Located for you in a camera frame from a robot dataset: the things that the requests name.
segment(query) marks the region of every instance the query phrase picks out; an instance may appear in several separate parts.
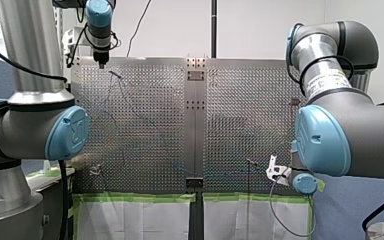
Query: bolt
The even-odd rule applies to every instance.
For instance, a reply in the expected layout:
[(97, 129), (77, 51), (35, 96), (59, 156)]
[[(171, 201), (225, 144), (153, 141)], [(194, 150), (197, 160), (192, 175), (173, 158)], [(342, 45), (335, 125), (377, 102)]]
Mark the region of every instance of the bolt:
[(45, 226), (49, 223), (49, 215), (43, 215), (42, 226)]

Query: green tape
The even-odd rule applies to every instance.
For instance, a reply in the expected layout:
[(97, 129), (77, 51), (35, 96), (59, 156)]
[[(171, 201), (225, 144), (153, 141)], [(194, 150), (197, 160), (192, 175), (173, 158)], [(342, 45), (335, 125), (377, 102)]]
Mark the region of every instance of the green tape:
[(140, 203), (190, 203), (195, 202), (194, 194), (150, 195), (137, 193), (87, 193), (73, 195), (75, 202), (140, 202)]
[[(246, 193), (204, 193), (205, 202), (222, 202), (222, 201), (240, 201), (240, 200), (252, 200), (260, 202), (268, 202), (270, 195), (268, 194), (246, 194)], [(308, 199), (302, 196), (272, 196), (272, 202), (281, 203), (308, 203)]]

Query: silver cylinder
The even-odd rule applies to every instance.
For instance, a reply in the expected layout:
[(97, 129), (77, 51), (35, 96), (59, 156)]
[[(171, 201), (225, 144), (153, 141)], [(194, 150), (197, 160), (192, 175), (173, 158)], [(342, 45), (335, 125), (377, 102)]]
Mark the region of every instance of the silver cylinder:
[[(8, 58), (33, 71), (62, 76), (52, 1), (0, 0), (0, 22)], [(15, 69), (10, 104), (65, 102), (73, 96), (64, 82)]]
[[(334, 56), (337, 53), (335, 40), (324, 34), (312, 34), (303, 38), (292, 51), (292, 64), (302, 74), (313, 60)], [(339, 87), (351, 87), (338, 61), (328, 58), (313, 64), (304, 73), (303, 86), (306, 96), (316, 95)]]
[(0, 170), (0, 217), (29, 204), (31, 191), (21, 167)]

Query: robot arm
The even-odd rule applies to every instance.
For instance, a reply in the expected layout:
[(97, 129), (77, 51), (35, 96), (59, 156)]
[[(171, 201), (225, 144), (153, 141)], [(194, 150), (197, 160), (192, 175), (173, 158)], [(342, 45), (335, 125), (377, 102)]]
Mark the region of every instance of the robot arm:
[(366, 86), (353, 87), (344, 73), (350, 66), (335, 57), (367, 74), (378, 62), (373, 34), (359, 23), (339, 22), (299, 27), (290, 41), (289, 63), (304, 74), (308, 97), (296, 118), (292, 152), (314, 173), (384, 178), (384, 106), (373, 104)]
[(54, 5), (61, 8), (83, 8), (87, 19), (87, 27), (84, 29), (73, 28), (64, 34), (64, 53), (67, 58), (74, 56), (77, 45), (87, 45), (92, 48), (94, 60), (99, 63), (100, 68), (103, 68), (109, 61), (111, 37), (113, 35), (111, 20), (116, 1), (54, 0)]

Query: metal post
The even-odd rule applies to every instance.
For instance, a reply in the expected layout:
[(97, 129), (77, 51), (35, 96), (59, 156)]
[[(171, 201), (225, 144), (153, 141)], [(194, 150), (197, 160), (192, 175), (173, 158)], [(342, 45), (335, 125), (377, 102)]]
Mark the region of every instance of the metal post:
[(211, 2), (211, 58), (217, 58), (217, 0)]
[[(33, 71), (62, 76), (52, 1), (0, 0), (0, 22), (9, 59)], [(66, 102), (73, 96), (60, 80), (15, 70), (16, 92), (9, 103)]]

